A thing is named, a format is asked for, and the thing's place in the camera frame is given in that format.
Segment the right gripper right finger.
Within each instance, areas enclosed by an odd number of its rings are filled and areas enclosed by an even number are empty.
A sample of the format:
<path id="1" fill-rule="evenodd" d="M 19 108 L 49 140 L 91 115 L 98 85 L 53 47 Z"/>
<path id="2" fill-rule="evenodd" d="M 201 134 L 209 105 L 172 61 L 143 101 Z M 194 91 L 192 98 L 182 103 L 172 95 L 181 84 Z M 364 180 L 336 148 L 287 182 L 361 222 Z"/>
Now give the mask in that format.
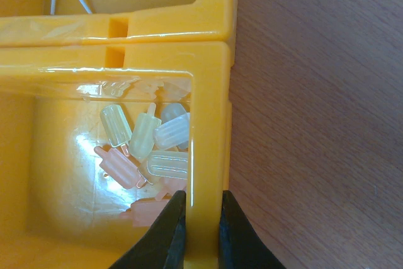
<path id="1" fill-rule="evenodd" d="M 219 268 L 284 268 L 253 229 L 231 191 L 222 195 Z"/>

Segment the orange three-compartment bin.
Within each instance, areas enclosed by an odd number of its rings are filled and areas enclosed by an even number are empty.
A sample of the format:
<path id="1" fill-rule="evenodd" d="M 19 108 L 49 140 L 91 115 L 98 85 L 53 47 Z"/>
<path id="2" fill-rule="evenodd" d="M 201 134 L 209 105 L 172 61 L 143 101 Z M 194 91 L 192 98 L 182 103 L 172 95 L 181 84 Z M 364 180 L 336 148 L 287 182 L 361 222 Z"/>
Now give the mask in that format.
<path id="1" fill-rule="evenodd" d="M 217 268 L 228 187 L 237 0 L 1 0 L 1 267 L 107 268 L 146 232 L 119 217 L 99 117 L 191 114 L 183 268 Z"/>

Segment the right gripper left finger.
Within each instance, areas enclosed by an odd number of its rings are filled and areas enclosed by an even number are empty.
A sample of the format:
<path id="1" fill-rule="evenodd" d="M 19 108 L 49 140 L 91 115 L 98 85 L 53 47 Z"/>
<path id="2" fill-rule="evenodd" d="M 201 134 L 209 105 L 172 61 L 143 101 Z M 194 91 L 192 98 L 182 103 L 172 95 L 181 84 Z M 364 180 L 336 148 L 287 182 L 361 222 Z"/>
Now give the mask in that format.
<path id="1" fill-rule="evenodd" d="M 183 268 L 186 193 L 177 191 L 146 234 L 112 268 Z"/>

